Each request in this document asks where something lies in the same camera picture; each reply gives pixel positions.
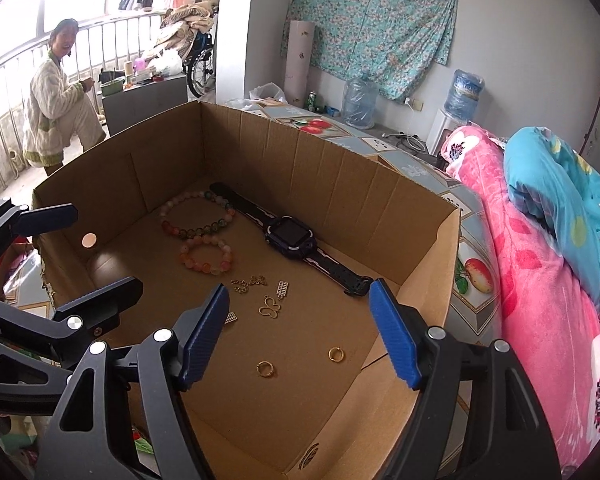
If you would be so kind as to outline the gold bow charm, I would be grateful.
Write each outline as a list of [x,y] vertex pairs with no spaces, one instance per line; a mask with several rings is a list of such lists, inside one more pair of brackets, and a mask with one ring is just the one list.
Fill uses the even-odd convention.
[[265,295],[263,302],[258,307],[258,313],[266,318],[278,318],[282,305],[274,297]]

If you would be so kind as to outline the silver rectangular charm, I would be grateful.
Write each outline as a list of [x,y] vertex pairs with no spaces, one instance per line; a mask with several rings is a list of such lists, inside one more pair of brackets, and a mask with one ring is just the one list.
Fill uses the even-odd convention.
[[276,297],[283,300],[287,296],[289,283],[285,281],[279,281],[276,287]]

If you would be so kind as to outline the pink strap black smartwatch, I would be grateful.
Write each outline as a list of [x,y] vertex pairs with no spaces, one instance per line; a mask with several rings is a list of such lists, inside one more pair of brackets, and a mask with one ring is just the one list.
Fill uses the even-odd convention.
[[276,216],[222,182],[210,185],[210,191],[221,195],[263,232],[265,241],[284,257],[307,263],[337,283],[348,296],[364,297],[373,279],[353,272],[318,246],[314,231],[303,222],[283,214]]

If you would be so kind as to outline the woman in white jacket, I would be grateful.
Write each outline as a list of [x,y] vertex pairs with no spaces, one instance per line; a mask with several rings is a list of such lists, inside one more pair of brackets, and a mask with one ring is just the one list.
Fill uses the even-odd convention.
[[106,139],[106,133],[88,94],[94,79],[72,84],[62,70],[62,59],[71,54],[79,24],[73,18],[60,21],[47,41],[47,56],[29,84],[28,126],[23,156],[49,176],[64,166],[64,151],[78,138],[85,151]]

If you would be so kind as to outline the grey cabinet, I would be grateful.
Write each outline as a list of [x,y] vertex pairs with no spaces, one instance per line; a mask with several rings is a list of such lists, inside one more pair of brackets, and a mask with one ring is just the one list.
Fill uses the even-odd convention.
[[104,96],[106,125],[110,136],[188,102],[185,75],[168,77]]

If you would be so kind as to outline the pink floral bedsheet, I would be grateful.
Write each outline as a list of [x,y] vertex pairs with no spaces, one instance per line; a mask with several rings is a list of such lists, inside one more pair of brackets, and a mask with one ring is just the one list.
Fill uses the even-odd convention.
[[498,262],[503,336],[541,401],[562,472],[571,474],[600,442],[600,319],[552,234],[510,201],[506,143],[463,126],[441,155],[448,175],[482,200]]

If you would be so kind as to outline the blue duvet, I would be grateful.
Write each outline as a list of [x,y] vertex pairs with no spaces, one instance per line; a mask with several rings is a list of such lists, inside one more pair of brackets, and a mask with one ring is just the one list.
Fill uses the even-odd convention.
[[600,174],[544,127],[508,139],[504,172],[510,201],[552,234],[600,319]]

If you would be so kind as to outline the clear water jug on floor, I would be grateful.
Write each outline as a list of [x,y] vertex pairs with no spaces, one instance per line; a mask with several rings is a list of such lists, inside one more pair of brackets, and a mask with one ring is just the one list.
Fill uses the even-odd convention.
[[373,128],[378,94],[377,84],[367,74],[348,80],[344,85],[342,97],[343,121],[360,130]]

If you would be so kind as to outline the blue water jug on dispenser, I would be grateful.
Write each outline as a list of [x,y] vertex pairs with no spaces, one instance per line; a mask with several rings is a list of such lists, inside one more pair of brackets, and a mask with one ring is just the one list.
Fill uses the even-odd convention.
[[484,79],[481,76],[456,70],[443,104],[445,113],[459,122],[472,122],[483,88]]

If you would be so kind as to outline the wheelchair with clothes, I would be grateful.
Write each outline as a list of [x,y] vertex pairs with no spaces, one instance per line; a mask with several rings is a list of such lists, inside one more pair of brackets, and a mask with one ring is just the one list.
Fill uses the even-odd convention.
[[146,56],[158,60],[165,56],[182,61],[189,92],[202,98],[215,87],[216,16],[220,0],[195,0],[166,11],[157,39]]

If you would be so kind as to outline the white plastic bag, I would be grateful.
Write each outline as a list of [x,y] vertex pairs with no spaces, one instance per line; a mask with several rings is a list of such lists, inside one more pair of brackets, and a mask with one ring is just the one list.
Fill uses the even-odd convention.
[[285,106],[288,104],[285,93],[274,82],[269,82],[263,86],[253,88],[249,91],[249,96],[242,99],[231,99],[225,103],[225,106],[242,110],[243,112],[255,112],[268,106]]

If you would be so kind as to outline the pink rolled mat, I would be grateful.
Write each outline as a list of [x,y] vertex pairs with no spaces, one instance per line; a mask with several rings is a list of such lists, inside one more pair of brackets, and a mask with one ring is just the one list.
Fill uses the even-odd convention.
[[304,107],[315,24],[291,21],[288,30],[284,92],[289,104]]

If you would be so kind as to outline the teal floral wall cloth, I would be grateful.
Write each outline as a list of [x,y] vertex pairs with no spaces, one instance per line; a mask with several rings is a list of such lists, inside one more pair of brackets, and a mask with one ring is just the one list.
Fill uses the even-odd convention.
[[403,101],[430,66],[445,66],[458,0],[291,0],[280,53],[292,21],[314,24],[310,65],[341,80],[365,77],[379,94]]

